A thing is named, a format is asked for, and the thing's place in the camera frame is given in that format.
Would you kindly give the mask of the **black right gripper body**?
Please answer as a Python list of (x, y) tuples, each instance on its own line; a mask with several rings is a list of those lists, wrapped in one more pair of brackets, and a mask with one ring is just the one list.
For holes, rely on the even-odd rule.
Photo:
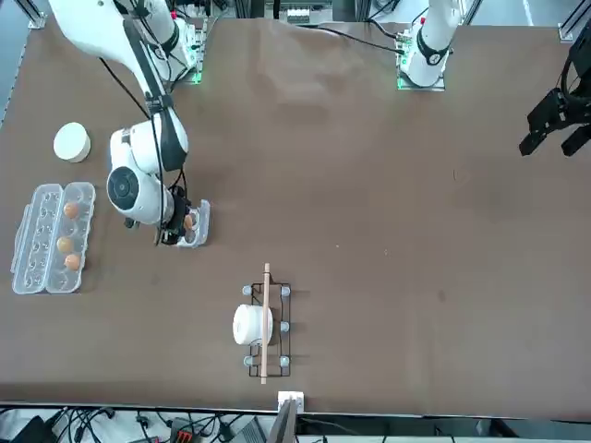
[(184, 188), (172, 188), (165, 192), (163, 218), (159, 240), (164, 245), (176, 245), (192, 227), (189, 215), (190, 200)]

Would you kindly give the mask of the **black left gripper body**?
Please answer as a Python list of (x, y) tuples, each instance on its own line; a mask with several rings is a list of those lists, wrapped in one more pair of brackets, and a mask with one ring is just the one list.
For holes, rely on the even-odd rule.
[[(576, 87), (569, 86), (569, 72), (574, 69)], [(561, 96), (565, 122), (569, 125), (590, 120), (590, 40), (578, 39), (569, 50), (561, 72)]]

